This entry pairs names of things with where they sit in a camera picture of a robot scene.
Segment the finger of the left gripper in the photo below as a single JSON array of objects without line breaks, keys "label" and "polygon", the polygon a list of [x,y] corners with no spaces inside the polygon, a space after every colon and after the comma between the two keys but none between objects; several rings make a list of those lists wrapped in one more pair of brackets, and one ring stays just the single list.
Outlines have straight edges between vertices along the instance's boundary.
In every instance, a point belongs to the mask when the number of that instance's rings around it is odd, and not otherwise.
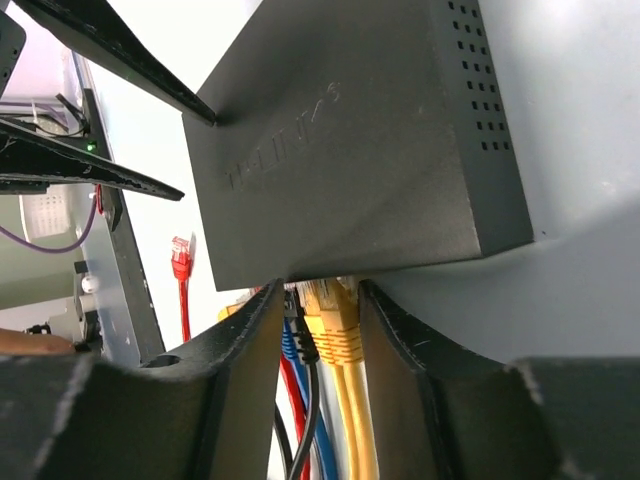
[{"label": "finger of the left gripper", "polygon": [[208,125],[215,112],[139,41],[104,0],[23,0],[17,5],[69,49]]},{"label": "finger of the left gripper", "polygon": [[1,180],[26,184],[91,183],[179,201],[184,193],[87,150],[1,122]]}]

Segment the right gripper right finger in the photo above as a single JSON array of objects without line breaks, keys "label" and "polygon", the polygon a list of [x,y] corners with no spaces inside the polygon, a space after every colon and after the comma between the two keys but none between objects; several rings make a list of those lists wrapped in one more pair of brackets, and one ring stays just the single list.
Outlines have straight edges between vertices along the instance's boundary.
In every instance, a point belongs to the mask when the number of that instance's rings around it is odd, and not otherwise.
[{"label": "right gripper right finger", "polygon": [[551,479],[558,455],[519,371],[478,355],[359,285],[383,479]]}]

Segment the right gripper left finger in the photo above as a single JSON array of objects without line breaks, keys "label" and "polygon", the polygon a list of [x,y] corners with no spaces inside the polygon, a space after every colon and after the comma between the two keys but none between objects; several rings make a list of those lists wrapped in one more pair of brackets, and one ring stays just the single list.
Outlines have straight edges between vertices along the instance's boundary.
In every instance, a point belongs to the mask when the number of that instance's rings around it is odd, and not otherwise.
[{"label": "right gripper left finger", "polygon": [[267,476],[284,310],[284,283],[270,281],[243,306],[144,370],[200,387],[187,479]]}]

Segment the black network switch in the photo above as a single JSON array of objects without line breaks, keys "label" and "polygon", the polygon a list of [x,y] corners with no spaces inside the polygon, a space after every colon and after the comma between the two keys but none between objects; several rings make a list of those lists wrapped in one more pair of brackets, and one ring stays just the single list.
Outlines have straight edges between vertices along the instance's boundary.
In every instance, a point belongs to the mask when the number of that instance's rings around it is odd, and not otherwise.
[{"label": "black network switch", "polygon": [[184,130],[217,288],[534,238],[476,1],[264,1]]}]

